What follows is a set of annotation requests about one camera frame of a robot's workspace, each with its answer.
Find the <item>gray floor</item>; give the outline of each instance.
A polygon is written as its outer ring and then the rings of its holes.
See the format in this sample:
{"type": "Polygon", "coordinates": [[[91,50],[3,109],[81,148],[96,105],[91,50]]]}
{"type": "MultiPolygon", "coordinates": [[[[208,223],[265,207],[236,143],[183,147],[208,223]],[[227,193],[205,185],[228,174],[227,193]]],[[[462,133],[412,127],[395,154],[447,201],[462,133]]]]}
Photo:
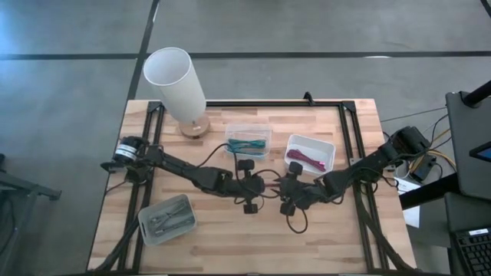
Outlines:
{"type": "MultiPolygon", "coordinates": [[[[140,49],[151,0],[0,2],[0,54],[120,54],[140,49]]],[[[149,51],[488,51],[491,18],[477,0],[162,0],[149,51]]],[[[443,107],[444,94],[489,80],[491,57],[196,60],[209,99],[375,98],[387,119],[443,107]]],[[[16,275],[82,272],[135,60],[0,61],[5,168],[62,189],[39,200],[16,275]]],[[[140,79],[137,99],[159,94],[140,79]]],[[[444,110],[383,123],[425,130],[444,110]]],[[[448,127],[442,123],[438,130],[448,127]]],[[[452,154],[451,144],[441,149],[452,154]]],[[[451,172],[444,164],[445,173],[451,172]]],[[[448,270],[442,202],[410,229],[418,266],[448,270]]]]}

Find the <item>gray container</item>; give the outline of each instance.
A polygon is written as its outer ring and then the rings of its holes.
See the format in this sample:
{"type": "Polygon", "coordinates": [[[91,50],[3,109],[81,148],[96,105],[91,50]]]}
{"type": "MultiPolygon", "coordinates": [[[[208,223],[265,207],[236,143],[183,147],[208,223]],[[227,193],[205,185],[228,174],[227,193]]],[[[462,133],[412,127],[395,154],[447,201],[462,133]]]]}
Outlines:
{"type": "Polygon", "coordinates": [[[138,213],[145,245],[158,245],[196,227],[196,216],[187,195],[174,196],[138,213]]]}

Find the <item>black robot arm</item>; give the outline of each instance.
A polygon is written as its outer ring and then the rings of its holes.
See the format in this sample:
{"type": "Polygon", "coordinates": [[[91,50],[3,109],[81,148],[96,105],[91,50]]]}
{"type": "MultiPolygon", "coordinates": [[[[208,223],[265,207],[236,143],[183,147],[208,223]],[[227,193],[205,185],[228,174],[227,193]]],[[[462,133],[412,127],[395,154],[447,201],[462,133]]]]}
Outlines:
{"type": "Polygon", "coordinates": [[[234,179],[233,173],[216,167],[198,167],[178,159],[161,150],[158,145],[149,146],[142,161],[148,166],[155,166],[188,179],[202,192],[232,198],[252,200],[265,191],[264,180],[260,176],[251,176],[254,169],[252,160],[240,160],[238,170],[245,171],[245,178],[234,179]]]}
{"type": "Polygon", "coordinates": [[[314,180],[314,184],[297,180],[302,174],[302,165],[292,162],[285,177],[279,179],[280,190],[276,191],[282,201],[281,213],[293,215],[295,208],[308,209],[316,202],[329,203],[341,198],[354,182],[376,182],[383,170],[402,160],[416,159],[425,154],[430,142],[416,127],[404,127],[379,146],[371,155],[360,159],[347,169],[328,172],[314,180]]]}
{"type": "Polygon", "coordinates": [[[148,145],[140,137],[128,136],[121,140],[112,163],[101,164],[108,167],[123,166],[127,168],[126,179],[133,183],[142,183],[148,172],[153,168],[160,168],[177,176],[188,179],[196,188],[204,193],[220,197],[241,198],[245,200],[244,213],[257,213],[258,207],[252,200],[262,196],[265,184],[262,177],[251,175],[254,161],[240,160],[237,162],[237,171],[244,171],[242,179],[233,178],[233,172],[226,169],[208,166],[194,166],[175,156],[167,154],[160,145],[148,145]]]}

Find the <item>wooden tabletop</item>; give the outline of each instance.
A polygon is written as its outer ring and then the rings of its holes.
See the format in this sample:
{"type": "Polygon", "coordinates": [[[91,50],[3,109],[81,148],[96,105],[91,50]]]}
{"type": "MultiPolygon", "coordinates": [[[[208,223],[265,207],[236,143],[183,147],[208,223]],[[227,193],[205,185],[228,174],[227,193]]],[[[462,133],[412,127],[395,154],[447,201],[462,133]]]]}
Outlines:
{"type": "MultiPolygon", "coordinates": [[[[354,101],[365,150],[369,154],[384,142],[377,108],[374,100],[354,101]]],[[[120,137],[141,136],[147,103],[146,100],[128,102],[120,137]]],[[[283,158],[292,134],[333,143],[336,146],[334,169],[348,166],[337,108],[213,107],[206,112],[212,130],[199,140],[182,136],[176,121],[166,113],[160,139],[165,151],[198,164],[224,142],[228,123],[268,123],[272,127],[272,149],[266,160],[255,162],[255,170],[267,168],[285,173],[283,158]]],[[[357,156],[352,132],[351,139],[357,156]]],[[[233,161],[219,150],[207,166],[232,171],[233,161]]],[[[275,178],[267,173],[263,177],[266,183],[275,178]]],[[[123,179],[123,173],[113,174],[108,187],[123,179]]],[[[312,180],[309,176],[301,179],[312,180]]],[[[129,185],[121,186],[105,197],[88,268],[97,267],[123,234],[130,191],[129,185]]],[[[143,247],[140,272],[319,274],[366,271],[351,189],[346,192],[342,205],[315,204],[307,210],[308,230],[301,235],[293,233],[286,225],[285,216],[279,212],[279,199],[266,199],[258,214],[244,215],[242,206],[234,205],[233,199],[204,194],[189,181],[161,169],[156,170],[150,204],[183,193],[193,204],[198,220],[196,229],[161,245],[143,247]]],[[[415,266],[397,190],[380,182],[375,198],[385,236],[399,255],[409,265],[415,266]]],[[[299,214],[292,219],[296,228],[304,225],[304,218],[299,214]]],[[[373,239],[371,244],[376,258],[373,239]]],[[[133,250],[128,260],[132,259],[133,250]]]]}

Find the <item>cylindrical lamp shade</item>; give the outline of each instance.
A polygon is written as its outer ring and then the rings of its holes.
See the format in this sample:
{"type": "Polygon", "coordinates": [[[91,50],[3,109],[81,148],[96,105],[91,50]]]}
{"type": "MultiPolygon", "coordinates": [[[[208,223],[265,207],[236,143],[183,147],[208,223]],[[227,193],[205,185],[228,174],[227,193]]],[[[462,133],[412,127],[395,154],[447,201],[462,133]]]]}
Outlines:
{"type": "Polygon", "coordinates": [[[183,49],[154,52],[145,62],[143,75],[162,91],[165,108],[180,123],[194,123],[205,113],[205,95],[191,57],[183,49]]]}

